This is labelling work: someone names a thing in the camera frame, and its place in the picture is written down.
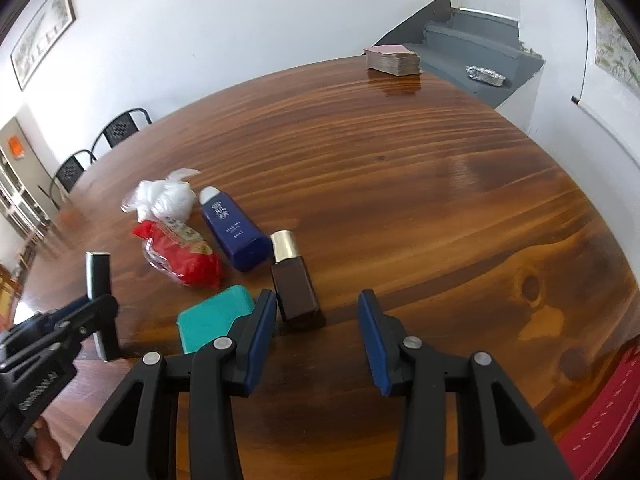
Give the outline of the person's left hand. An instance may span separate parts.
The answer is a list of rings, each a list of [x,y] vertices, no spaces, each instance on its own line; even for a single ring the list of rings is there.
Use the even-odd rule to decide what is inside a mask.
[[[56,480],[65,464],[60,445],[52,437],[49,425],[43,417],[36,420],[32,429],[36,433],[34,456],[25,460],[25,465],[36,479]]]

